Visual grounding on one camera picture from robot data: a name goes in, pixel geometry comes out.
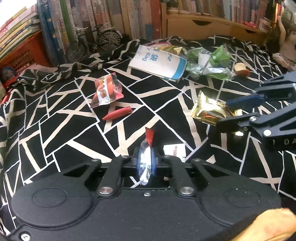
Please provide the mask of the left hand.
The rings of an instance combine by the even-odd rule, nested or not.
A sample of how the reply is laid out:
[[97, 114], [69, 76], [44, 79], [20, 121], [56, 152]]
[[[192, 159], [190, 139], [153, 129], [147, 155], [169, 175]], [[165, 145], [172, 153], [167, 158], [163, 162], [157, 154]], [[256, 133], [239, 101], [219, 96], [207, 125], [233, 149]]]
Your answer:
[[288, 208], [269, 209], [232, 240], [287, 240], [295, 233], [295, 214]]

